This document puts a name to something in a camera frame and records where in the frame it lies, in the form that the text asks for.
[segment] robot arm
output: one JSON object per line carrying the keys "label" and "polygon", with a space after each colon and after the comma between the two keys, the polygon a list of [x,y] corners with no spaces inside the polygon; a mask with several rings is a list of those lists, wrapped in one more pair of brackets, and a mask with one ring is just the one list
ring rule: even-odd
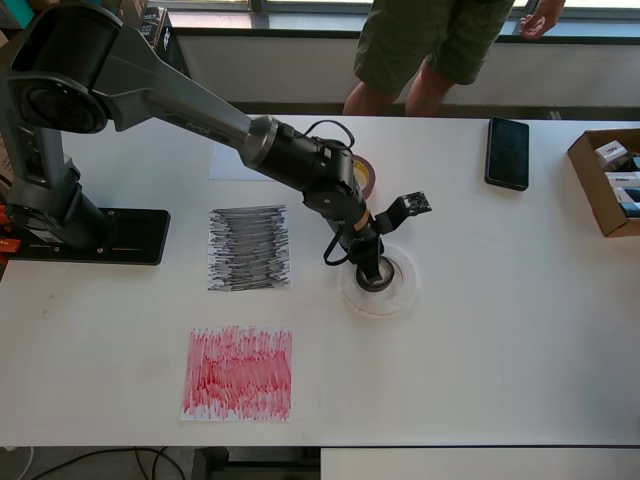
{"label": "robot arm", "polygon": [[[0,130],[16,182],[15,221],[43,240],[95,248],[104,215],[82,194],[65,162],[59,130],[95,133],[113,120],[123,131],[155,117],[238,150],[242,162],[303,194],[331,225],[365,284],[387,282],[380,236],[429,211],[422,194],[400,197],[374,218],[353,171],[351,151],[264,116],[251,119],[164,64],[142,35],[99,7],[60,5],[0,50]],[[325,252],[325,261],[331,262]]]}

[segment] person's leg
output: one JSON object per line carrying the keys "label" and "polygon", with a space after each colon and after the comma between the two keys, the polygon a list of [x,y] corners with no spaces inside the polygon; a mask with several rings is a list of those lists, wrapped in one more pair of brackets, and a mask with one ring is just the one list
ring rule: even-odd
{"label": "person's leg", "polygon": [[355,59],[360,84],[345,115],[378,115],[391,105],[438,38],[446,34],[454,0],[374,0]]}
{"label": "person's leg", "polygon": [[446,40],[423,63],[406,105],[408,116],[435,115],[449,89],[470,85],[509,17],[514,0],[458,0]]}
{"label": "person's leg", "polygon": [[408,117],[433,117],[455,83],[423,63],[411,85],[405,112]]}
{"label": "person's leg", "polygon": [[384,93],[369,87],[366,83],[353,89],[344,104],[343,115],[379,115],[383,107],[391,105],[400,93]]}

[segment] black scribble drawing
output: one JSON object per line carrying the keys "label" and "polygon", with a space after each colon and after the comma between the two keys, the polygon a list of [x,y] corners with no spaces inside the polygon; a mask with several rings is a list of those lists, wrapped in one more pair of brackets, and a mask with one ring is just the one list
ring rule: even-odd
{"label": "black scribble drawing", "polygon": [[232,292],[291,283],[284,205],[211,210],[209,290]]}

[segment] black phone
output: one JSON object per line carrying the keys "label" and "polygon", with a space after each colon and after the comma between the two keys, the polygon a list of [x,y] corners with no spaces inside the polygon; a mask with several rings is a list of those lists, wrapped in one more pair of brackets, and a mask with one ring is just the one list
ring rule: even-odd
{"label": "black phone", "polygon": [[529,125],[503,118],[489,122],[484,181],[520,192],[529,186]]}

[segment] paper sheet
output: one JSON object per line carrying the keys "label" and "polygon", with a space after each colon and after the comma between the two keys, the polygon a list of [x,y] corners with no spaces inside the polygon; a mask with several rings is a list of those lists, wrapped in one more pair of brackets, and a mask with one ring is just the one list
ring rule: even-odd
{"label": "paper sheet", "polygon": [[284,205],[211,210],[209,290],[238,291],[291,283]]}
{"label": "paper sheet", "polygon": [[236,150],[222,143],[216,143],[213,147],[213,160],[209,170],[209,180],[268,180],[261,173],[247,168],[240,160]]}
{"label": "paper sheet", "polygon": [[0,175],[13,181],[13,169],[11,168],[11,160],[9,160],[9,154],[4,146],[4,140],[0,137]]}
{"label": "paper sheet", "polygon": [[194,330],[180,419],[288,420],[292,347],[287,329]]}

